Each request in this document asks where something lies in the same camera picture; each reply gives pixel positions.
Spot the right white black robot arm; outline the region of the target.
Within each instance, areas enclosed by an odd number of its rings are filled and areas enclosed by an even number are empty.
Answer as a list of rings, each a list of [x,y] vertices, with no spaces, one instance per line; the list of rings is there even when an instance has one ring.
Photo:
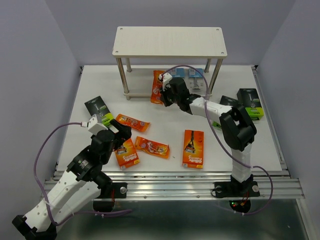
[[[222,105],[191,94],[182,78],[169,73],[162,73],[159,81],[160,100],[166,107],[176,104],[183,112],[206,118],[210,125],[213,122],[220,125],[224,142],[230,148],[226,153],[232,159],[232,172],[230,181],[218,183],[218,194],[240,196],[247,193],[253,182],[251,149],[257,129],[246,109],[241,104]]]

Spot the orange BIC razor bag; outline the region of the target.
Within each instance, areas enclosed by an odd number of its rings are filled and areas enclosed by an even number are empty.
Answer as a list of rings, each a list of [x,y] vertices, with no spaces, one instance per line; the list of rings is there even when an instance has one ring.
[[[118,114],[115,118],[119,123],[131,127],[138,132],[146,132],[150,126],[150,122],[141,121],[123,114]]]
[[[160,89],[162,88],[162,82],[159,80],[159,75],[163,74],[163,70],[154,70],[153,71],[153,83],[151,89],[150,102],[157,105],[163,105],[161,101]]]
[[[152,141],[141,136],[136,137],[134,146],[139,151],[143,151],[149,155],[163,159],[168,159],[170,155],[169,145]]]

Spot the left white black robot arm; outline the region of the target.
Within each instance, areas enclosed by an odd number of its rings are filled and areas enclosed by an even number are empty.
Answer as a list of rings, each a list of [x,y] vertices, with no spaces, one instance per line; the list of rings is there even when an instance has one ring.
[[[81,214],[81,208],[97,197],[116,193],[112,179],[102,168],[112,153],[132,136],[129,126],[112,119],[108,126],[97,116],[76,125],[91,133],[91,143],[68,164],[55,186],[46,192],[37,175],[34,176],[43,194],[42,200],[29,212],[17,215],[12,224],[27,240],[54,240],[57,228]]]

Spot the blue clear razor blister pack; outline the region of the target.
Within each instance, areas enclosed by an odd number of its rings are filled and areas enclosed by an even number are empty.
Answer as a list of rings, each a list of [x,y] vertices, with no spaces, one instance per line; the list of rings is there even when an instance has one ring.
[[[185,69],[184,68],[174,68],[168,72],[173,78],[182,78],[186,77]]]

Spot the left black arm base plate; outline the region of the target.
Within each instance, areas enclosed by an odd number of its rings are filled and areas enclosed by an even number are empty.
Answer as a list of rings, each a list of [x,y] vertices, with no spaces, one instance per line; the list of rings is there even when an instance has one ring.
[[[127,182],[113,182],[100,190],[100,195],[97,199],[126,199],[127,191]]]

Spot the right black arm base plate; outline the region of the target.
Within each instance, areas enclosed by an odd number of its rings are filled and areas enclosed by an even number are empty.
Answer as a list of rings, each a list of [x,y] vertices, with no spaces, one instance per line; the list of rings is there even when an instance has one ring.
[[[211,195],[215,198],[242,198],[246,197],[247,194],[249,197],[259,197],[260,191],[254,191],[253,187],[258,188],[256,181],[249,183],[247,186],[240,183],[231,183],[230,181],[219,181],[213,183],[214,188],[211,190]]]

